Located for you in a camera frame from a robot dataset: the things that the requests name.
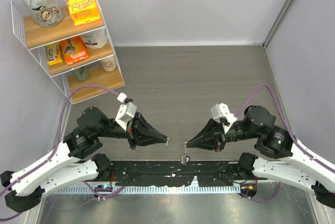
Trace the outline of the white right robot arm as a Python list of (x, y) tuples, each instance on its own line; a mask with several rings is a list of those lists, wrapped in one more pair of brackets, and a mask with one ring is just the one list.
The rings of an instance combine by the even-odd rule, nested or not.
[(275, 125), (276, 117), (262, 106), (249, 106), (238, 120), (226, 104), (211, 108), (212, 117), (188, 148), (221, 151), (226, 143), (256, 139), (263, 156), (243, 153), (237, 173), (243, 179), (267, 178), (301, 189), (330, 208), (334, 207), (334, 164), (308, 149), (289, 132)]

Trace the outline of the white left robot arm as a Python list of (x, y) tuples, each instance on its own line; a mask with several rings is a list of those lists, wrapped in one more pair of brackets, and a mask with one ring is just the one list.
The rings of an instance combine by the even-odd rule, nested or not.
[(122, 105), (117, 117), (111, 119), (98, 108), (89, 107), (77, 119), (77, 127), (50, 153), (21, 171), (1, 174), (6, 206), (21, 213), (73, 183), (108, 180), (113, 166), (106, 155), (97, 153), (103, 145), (100, 137), (126, 139), (131, 149), (168, 141), (136, 108)]

